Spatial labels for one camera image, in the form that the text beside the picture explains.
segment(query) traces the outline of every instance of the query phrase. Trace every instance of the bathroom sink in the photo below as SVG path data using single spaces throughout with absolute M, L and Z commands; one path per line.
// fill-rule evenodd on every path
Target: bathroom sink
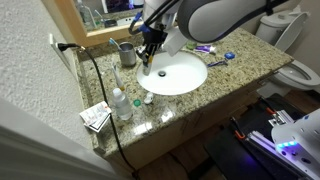
M 179 95 L 199 87 L 207 78 L 207 67 L 197 56 L 178 52 L 171 57 L 168 53 L 154 56 L 149 76 L 142 72 L 141 64 L 137 80 L 146 90 L 159 95 Z

